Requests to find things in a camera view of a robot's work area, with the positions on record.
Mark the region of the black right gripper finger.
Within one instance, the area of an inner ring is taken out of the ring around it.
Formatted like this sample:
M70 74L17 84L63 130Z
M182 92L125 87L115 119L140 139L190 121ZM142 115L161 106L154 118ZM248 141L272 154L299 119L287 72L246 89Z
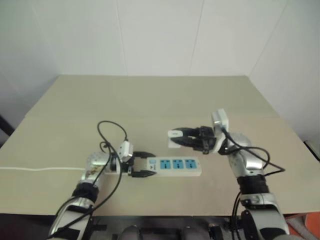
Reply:
M172 141L183 147L192 148L194 151L200 151L200 140L188 136L173 137Z
M174 128L172 131L175 137L198 137L200 135L199 127L178 127Z

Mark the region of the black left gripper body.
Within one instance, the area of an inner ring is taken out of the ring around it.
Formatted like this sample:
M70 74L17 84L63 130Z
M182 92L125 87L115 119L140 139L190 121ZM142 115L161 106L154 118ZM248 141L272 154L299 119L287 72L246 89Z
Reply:
M122 162L122 172L131 176L134 172L134 164L135 164L135 156L133 155L129 160L126 162Z

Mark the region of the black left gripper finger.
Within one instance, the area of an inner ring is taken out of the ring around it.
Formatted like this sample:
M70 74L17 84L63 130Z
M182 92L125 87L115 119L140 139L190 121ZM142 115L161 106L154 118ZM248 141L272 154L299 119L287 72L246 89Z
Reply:
M153 175L155 175L156 172L155 171L151 171L151 170L140 170L140 171L132 171L130 176L132 178L147 178L147 177L151 177Z
M150 152L146 152L146 151L134 151L133 152L133 162L135 163L136 160L139 159L147 159L147 158L155 158L156 155L154 155L153 153Z

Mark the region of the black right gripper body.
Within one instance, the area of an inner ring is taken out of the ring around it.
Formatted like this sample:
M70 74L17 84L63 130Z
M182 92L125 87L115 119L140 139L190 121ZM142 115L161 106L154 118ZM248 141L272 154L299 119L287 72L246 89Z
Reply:
M195 131L196 144L193 149L202 152L203 154L209 154L216 144L214 129L209 126L201 126L197 127Z

